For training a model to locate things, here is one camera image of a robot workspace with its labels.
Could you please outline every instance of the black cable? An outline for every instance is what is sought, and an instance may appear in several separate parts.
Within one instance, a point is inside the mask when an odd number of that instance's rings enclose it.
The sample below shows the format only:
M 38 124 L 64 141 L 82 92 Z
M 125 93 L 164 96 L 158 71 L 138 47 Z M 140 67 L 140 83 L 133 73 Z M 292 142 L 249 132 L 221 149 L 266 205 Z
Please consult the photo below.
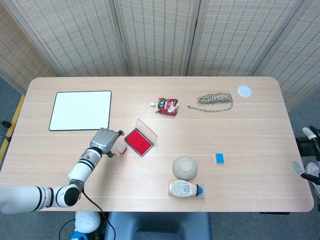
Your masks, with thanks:
M 90 199 L 90 197 L 87 196 L 87 194 L 85 193 L 85 190 L 84 190 L 84 189 L 82 189 L 82 192 L 83 192 L 83 195 L 86 197 L 86 199 L 88 199 L 89 202 L 91 202 L 93 205 L 95 205 L 95 206 L 100 210 L 100 212 L 101 212 L 102 217 L 104 218 L 104 220 L 107 220 L 107 223 L 110 225 L 110 227 L 111 227 L 112 230 L 113 230 L 113 234 L 114 234 L 114 235 L 113 235 L 113 240 L 115 240 L 115 239 L 116 239 L 116 230 L 115 230 L 114 226 L 112 226 L 112 224 L 110 223 L 109 219 L 106 218 L 105 213 L 104 213 L 104 211 L 102 210 L 102 208 L 99 207 L 98 204 L 96 204 L 94 201 L 92 201 L 92 200 Z
M 67 225 L 68 223 L 70 223 L 71 221 L 74 221 L 74 220 L 75 219 L 71 219 L 71 220 L 67 221 L 65 224 L 63 224 L 63 226 L 60 228 L 60 231 L 59 231 L 59 240 L 61 240 L 60 235 L 61 235 L 62 229 L 65 227 L 65 225 Z

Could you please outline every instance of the floor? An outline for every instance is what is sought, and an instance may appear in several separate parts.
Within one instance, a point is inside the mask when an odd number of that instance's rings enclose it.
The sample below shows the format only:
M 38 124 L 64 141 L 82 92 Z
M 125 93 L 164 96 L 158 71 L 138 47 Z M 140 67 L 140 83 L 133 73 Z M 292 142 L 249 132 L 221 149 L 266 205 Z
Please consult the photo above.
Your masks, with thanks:
M 0 118 L 11 120 L 20 94 L 0 78 Z M 320 92 L 289 113 L 296 137 L 302 137 L 302 127 L 314 125 L 320 128 Z M 0 133 L 6 132 L 0 126 Z M 302 159 L 306 164 L 312 157 Z M 320 200 L 314 198 L 314 208 L 306 213 L 289 215 L 265 215 L 259 213 L 215 212 L 211 213 L 214 240 L 319 240 Z M 74 212 L 31 212 L 15 215 L 0 213 L 0 239 L 58 239 L 59 230 Z M 61 239 L 68 240 L 74 230 L 69 223 L 61 232 Z

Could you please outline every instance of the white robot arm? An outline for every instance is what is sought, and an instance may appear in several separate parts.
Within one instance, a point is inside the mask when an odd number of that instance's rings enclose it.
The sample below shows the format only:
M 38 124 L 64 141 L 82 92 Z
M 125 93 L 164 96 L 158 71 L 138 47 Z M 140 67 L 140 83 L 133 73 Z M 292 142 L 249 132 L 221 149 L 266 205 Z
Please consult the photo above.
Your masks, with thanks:
M 41 210 L 45 207 L 68 208 L 75 205 L 90 174 L 98 165 L 102 155 L 112 158 L 111 148 L 123 131 L 100 128 L 84 151 L 79 161 L 68 174 L 69 185 L 4 186 L 0 185 L 0 212 L 16 214 Z

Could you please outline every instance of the blue eraser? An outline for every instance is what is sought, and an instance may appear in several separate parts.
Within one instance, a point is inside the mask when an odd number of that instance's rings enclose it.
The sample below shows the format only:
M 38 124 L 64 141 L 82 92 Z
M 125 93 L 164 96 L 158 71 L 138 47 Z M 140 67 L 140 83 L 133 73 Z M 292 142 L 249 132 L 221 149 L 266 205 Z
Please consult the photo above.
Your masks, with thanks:
M 225 158 L 223 153 L 216 153 L 215 154 L 215 162 L 216 164 L 224 164 Z

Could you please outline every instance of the rope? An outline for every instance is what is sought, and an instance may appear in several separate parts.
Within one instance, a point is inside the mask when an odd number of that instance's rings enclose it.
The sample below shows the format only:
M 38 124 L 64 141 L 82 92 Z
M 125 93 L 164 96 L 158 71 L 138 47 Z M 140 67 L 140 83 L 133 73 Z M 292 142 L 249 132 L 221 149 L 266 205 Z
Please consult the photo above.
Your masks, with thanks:
M 219 109 L 219 110 L 207 110 L 207 109 L 202 109 L 202 108 L 198 108 L 198 107 L 194 107 L 194 106 L 187 106 L 190 109 L 195 109 L 195 110 L 199 110 L 199 111 L 203 111 L 203 112 L 211 112 L 211 113 L 216 113 L 216 112 L 222 112 L 222 111 L 228 111 L 230 110 L 233 105 L 234 105 L 234 101 L 232 99 L 232 96 L 230 93 L 216 93 L 216 94 L 207 94 L 204 96 L 200 96 L 198 97 L 198 103 L 200 104 L 215 104 L 215 103 L 227 103 L 230 102 L 231 105 L 228 108 L 225 109 Z

